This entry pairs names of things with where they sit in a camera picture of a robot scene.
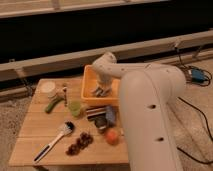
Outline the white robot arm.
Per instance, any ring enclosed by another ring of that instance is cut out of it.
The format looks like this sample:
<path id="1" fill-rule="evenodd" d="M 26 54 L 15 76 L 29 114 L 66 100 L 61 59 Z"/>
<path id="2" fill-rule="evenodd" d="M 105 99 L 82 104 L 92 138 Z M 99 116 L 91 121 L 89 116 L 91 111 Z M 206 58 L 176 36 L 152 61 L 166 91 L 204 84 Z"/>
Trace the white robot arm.
<path id="1" fill-rule="evenodd" d="M 159 63 L 118 63 L 110 52 L 92 68 L 102 90 L 120 80 L 119 111 L 131 171 L 183 171 L 167 113 L 167 104 L 186 88 L 183 72 Z"/>

